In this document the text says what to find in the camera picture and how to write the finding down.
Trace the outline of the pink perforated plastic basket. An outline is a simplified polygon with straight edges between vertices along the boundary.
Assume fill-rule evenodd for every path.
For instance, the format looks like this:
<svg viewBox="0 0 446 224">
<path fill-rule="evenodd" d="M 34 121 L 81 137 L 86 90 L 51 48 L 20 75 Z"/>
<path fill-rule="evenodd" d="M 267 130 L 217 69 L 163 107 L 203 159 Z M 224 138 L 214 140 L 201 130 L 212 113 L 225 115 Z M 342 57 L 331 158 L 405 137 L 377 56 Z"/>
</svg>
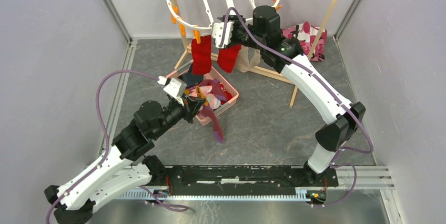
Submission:
<svg viewBox="0 0 446 224">
<path fill-rule="evenodd" d="M 182 65 L 177 70 L 174 70 L 173 72 L 168 74 L 166 78 L 178 78 L 179 76 L 188 73 L 192 66 L 192 63 L 193 61 L 191 60 L 188 63 Z M 208 83 L 208 85 L 202 84 L 204 87 L 212 86 L 210 82 L 219 84 L 220 86 L 221 91 L 217 91 L 216 93 L 213 90 L 205 92 L 208 97 L 211 97 L 209 95 L 213 94 L 212 100 L 210 99 L 208 103 L 211 108 L 215 108 L 214 114 L 215 117 L 218 117 L 236 103 L 239 93 L 213 66 L 211 67 L 211 71 L 209 73 L 203 75 L 203 78 L 205 84 Z M 198 113 L 196 115 L 196 118 L 203 126 L 211 122 L 211 118 L 204 116 L 201 113 Z"/>
</svg>

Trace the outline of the plain red sock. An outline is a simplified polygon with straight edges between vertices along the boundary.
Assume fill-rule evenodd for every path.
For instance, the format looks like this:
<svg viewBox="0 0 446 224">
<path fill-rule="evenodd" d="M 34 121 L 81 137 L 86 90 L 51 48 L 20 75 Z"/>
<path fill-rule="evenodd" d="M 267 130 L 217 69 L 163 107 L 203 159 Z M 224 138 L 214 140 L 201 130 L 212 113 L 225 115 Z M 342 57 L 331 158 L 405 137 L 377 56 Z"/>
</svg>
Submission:
<svg viewBox="0 0 446 224">
<path fill-rule="evenodd" d="M 195 38 L 191 41 L 192 73 L 194 75 L 204 75 L 211 71 L 211 43 L 211 35 L 200 37 L 200 43 Z"/>
</svg>

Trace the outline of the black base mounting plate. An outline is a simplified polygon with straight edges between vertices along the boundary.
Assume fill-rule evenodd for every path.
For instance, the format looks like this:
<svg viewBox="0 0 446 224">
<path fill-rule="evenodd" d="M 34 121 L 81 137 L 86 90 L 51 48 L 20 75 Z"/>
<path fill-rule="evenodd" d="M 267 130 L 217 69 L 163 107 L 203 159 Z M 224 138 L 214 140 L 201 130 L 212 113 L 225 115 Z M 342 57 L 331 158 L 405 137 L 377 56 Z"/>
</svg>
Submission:
<svg viewBox="0 0 446 224">
<path fill-rule="evenodd" d="M 292 196 L 297 188 L 339 185 L 329 168 L 320 175 L 301 166 L 186 166 L 165 168 L 148 183 L 166 188 L 171 196 Z"/>
</svg>

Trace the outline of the beige sock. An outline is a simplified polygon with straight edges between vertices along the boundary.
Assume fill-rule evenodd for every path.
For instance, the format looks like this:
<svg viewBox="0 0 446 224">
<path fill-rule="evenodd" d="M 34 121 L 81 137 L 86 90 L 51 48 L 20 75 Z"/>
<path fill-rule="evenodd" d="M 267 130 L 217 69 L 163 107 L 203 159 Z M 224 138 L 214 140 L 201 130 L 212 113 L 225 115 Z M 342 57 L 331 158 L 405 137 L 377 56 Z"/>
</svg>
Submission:
<svg viewBox="0 0 446 224">
<path fill-rule="evenodd" d="M 251 59 L 249 60 L 248 69 L 254 69 L 256 66 L 260 64 L 260 61 L 261 61 L 260 50 L 255 49 L 254 52 L 252 53 Z"/>
</svg>

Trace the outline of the maroon purple sock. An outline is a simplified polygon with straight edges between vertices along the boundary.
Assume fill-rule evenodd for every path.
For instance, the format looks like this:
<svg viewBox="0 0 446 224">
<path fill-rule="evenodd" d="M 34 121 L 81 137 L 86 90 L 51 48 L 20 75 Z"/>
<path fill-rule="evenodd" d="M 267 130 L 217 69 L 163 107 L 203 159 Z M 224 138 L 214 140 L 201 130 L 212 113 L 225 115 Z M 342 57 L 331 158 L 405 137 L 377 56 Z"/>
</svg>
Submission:
<svg viewBox="0 0 446 224">
<path fill-rule="evenodd" d="M 223 144 L 225 142 L 223 130 L 222 130 L 220 123 L 214 113 L 214 110 L 211 109 L 210 106 L 203 105 L 200 114 L 202 116 L 205 116 L 205 117 L 208 117 L 211 119 L 212 124 L 213 124 L 214 137 L 218 143 Z"/>
<path fill-rule="evenodd" d="M 205 79 L 202 84 L 205 86 L 211 86 L 211 92 L 220 101 L 227 102 L 233 98 L 233 95 L 226 91 L 225 87 L 217 79 Z"/>
</svg>

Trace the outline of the red sock with white pompom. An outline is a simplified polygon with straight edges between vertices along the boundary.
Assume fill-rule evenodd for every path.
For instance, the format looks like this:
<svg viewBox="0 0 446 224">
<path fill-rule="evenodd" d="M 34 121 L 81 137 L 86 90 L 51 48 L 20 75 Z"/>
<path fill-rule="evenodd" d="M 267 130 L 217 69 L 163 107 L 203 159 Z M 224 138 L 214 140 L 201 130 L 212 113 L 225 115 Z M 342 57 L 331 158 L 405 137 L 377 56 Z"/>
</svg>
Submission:
<svg viewBox="0 0 446 224">
<path fill-rule="evenodd" d="M 217 64 L 219 65 L 219 67 L 223 71 L 231 73 L 235 67 L 235 63 L 240 50 L 241 50 L 241 45 L 235 45 L 229 48 L 219 49 L 218 59 L 217 59 Z"/>
</svg>

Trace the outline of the pink green patterned sock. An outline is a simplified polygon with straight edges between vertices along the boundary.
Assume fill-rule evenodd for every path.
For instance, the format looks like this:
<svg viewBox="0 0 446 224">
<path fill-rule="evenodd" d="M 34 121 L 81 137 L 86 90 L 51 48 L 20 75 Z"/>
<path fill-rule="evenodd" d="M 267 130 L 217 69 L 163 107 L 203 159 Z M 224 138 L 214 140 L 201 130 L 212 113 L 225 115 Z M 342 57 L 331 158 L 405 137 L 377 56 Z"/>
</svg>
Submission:
<svg viewBox="0 0 446 224">
<path fill-rule="evenodd" d="M 205 105 L 212 110 L 216 110 L 221 106 L 221 100 L 218 99 L 212 92 L 212 86 L 196 86 L 189 93 L 191 97 L 205 98 Z"/>
</svg>

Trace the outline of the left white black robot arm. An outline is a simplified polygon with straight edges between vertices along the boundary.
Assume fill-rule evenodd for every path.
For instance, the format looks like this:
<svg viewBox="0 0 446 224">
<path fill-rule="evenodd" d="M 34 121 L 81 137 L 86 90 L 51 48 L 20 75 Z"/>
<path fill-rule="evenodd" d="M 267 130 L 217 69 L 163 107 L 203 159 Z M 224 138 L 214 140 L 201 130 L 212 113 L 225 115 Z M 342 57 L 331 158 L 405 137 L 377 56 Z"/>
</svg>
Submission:
<svg viewBox="0 0 446 224">
<path fill-rule="evenodd" d="M 111 147 L 77 177 L 44 191 L 55 208 L 50 213 L 58 223 L 87 223 L 104 205 L 138 186 L 161 185 L 165 167 L 156 156 L 147 156 L 127 172 L 116 173 L 154 148 L 154 141 L 184 119 L 189 123 L 205 104 L 204 98 L 183 95 L 181 102 L 170 98 L 166 107 L 146 101 L 134 113 L 130 124 L 113 139 Z"/>
</svg>

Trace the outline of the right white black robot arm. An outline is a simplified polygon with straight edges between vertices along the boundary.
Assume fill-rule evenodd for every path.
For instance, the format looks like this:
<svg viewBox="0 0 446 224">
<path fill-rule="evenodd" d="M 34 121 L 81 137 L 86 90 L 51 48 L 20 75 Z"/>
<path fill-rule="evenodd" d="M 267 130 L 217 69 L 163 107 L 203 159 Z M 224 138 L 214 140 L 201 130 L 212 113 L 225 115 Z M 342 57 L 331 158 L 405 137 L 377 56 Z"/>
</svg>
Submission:
<svg viewBox="0 0 446 224">
<path fill-rule="evenodd" d="M 336 91 L 313 67 L 296 38 L 283 35 L 280 16 L 272 6 L 258 6 L 252 24 L 234 7 L 227 10 L 220 46 L 243 45 L 259 50 L 261 59 L 297 86 L 310 100 L 325 125 L 316 134 L 317 145 L 303 166 L 303 180 L 317 186 L 325 179 L 345 143 L 360 129 L 367 134 L 362 119 L 366 112 L 361 102 L 352 103 Z"/>
</svg>

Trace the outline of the black sock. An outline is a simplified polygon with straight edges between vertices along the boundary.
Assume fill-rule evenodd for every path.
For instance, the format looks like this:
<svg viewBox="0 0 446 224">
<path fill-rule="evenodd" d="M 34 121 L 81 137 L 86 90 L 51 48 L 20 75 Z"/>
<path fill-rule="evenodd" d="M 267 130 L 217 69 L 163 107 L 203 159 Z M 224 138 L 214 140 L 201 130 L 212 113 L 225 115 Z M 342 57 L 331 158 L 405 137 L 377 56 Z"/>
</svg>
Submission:
<svg viewBox="0 0 446 224">
<path fill-rule="evenodd" d="M 182 80 L 186 84 L 186 88 L 194 87 L 204 80 L 204 75 L 193 74 L 192 70 L 193 65 L 191 64 L 185 73 L 178 76 L 178 79 Z"/>
</svg>

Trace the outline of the pink camouflage cloth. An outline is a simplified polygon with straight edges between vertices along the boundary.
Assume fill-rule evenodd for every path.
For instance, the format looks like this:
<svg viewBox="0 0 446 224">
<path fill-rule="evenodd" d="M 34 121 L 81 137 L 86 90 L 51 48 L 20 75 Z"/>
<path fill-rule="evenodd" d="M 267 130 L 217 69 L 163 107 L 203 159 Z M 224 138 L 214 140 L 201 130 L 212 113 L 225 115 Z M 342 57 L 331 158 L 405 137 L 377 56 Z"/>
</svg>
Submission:
<svg viewBox="0 0 446 224">
<path fill-rule="evenodd" d="M 320 27 L 313 26 L 309 22 L 303 22 L 301 24 L 282 29 L 282 34 L 286 38 L 296 38 L 304 53 L 309 56 L 310 50 L 315 43 L 316 36 Z M 327 43 L 328 32 L 324 29 L 319 37 L 316 47 L 310 57 L 310 61 L 322 62 L 325 60 L 325 46 Z"/>
</svg>

